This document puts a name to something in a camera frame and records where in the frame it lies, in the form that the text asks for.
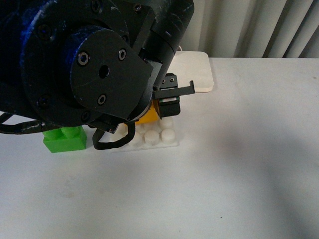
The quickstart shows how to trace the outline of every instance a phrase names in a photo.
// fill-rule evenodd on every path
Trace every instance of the white curtain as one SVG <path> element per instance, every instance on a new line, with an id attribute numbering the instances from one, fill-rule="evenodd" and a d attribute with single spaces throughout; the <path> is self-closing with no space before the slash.
<path id="1" fill-rule="evenodd" d="M 210 57 L 319 58 L 319 0 L 194 0 L 183 50 Z"/>

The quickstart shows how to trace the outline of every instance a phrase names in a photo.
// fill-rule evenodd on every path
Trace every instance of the lego stud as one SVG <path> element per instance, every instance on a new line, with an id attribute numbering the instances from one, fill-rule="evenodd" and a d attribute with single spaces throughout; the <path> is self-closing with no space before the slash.
<path id="1" fill-rule="evenodd" d="M 170 128 L 164 129 L 161 133 L 161 140 L 165 144 L 174 143 L 176 140 L 175 131 Z"/>
<path id="2" fill-rule="evenodd" d="M 160 142 L 160 135 L 155 130 L 149 130 L 144 135 L 145 143 L 150 145 L 157 145 Z"/>
<path id="3" fill-rule="evenodd" d="M 167 129 L 173 127 L 173 118 L 172 117 L 166 117 L 159 121 L 159 126 L 161 129 Z"/>
<path id="4" fill-rule="evenodd" d="M 143 138 L 140 133 L 135 132 L 134 138 L 131 142 L 129 142 L 129 145 L 133 147 L 140 147 L 143 144 Z"/>
<path id="5" fill-rule="evenodd" d="M 126 57 L 126 50 L 123 48 L 119 51 L 119 60 L 123 61 Z"/>
<path id="6" fill-rule="evenodd" d="M 81 66 L 85 66 L 89 63 L 90 56 L 86 52 L 81 52 L 78 54 L 78 63 Z"/>

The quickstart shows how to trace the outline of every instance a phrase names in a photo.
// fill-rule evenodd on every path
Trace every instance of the white baseplate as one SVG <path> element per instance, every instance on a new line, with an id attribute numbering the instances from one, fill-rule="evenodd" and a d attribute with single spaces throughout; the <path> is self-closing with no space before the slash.
<path id="1" fill-rule="evenodd" d="M 110 136 L 114 142 L 123 138 L 128 133 L 127 126 L 120 124 L 115 134 Z M 133 140 L 121 148 L 114 148 L 112 152 L 125 152 L 143 149 L 167 148 L 178 146 L 172 117 L 136 125 L 136 133 Z"/>
<path id="2" fill-rule="evenodd" d="M 214 79 L 208 55 L 204 52 L 176 52 L 168 73 L 177 75 L 179 87 L 189 86 L 189 82 L 194 81 L 196 92 L 213 90 Z"/>

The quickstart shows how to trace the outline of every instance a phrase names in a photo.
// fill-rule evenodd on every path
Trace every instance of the screw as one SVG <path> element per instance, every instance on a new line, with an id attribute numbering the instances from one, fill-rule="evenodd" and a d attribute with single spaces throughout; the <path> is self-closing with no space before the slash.
<path id="1" fill-rule="evenodd" d="M 128 42 L 128 37 L 127 36 L 122 36 L 122 39 L 125 41 L 125 42 Z"/>
<path id="2" fill-rule="evenodd" d="M 142 9 L 142 5 L 140 3 L 137 3 L 134 5 L 133 9 L 135 12 L 138 12 Z"/>
<path id="3" fill-rule="evenodd" d="M 47 108 L 49 108 L 50 103 L 51 103 L 51 98 L 50 98 L 50 96 L 48 96 L 48 95 L 43 95 L 43 96 L 41 96 L 41 97 L 38 99 L 37 105 L 38 105 L 40 108 L 47 109 Z"/>
<path id="4" fill-rule="evenodd" d="M 78 63 L 81 65 L 81 66 L 85 66 L 86 64 L 89 63 L 89 54 L 86 53 L 86 52 L 81 52 L 79 53 L 78 55 Z"/>
<path id="5" fill-rule="evenodd" d="M 119 60 L 123 61 L 126 57 L 126 50 L 123 48 L 119 51 Z"/>
<path id="6" fill-rule="evenodd" d="M 100 106 L 104 105 L 105 101 L 106 101 L 106 95 L 102 94 L 98 97 L 98 105 Z"/>
<path id="7" fill-rule="evenodd" d="M 90 117 L 91 117 L 91 113 L 89 111 L 85 111 L 81 115 L 81 121 L 82 122 L 87 122 L 90 119 Z"/>
<path id="8" fill-rule="evenodd" d="M 102 4 L 100 0 L 91 1 L 91 9 L 94 13 L 101 13 Z"/>
<path id="9" fill-rule="evenodd" d="M 52 36 L 52 29 L 47 24 L 42 24 L 38 27 L 38 36 L 43 41 L 50 40 Z"/>

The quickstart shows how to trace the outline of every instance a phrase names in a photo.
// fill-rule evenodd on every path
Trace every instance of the white table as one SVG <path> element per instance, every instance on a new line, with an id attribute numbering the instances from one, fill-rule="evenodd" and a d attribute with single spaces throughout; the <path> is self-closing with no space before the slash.
<path id="1" fill-rule="evenodd" d="M 1 239 L 319 238 L 319 59 L 211 59 L 180 146 L 51 154 L 0 135 Z"/>

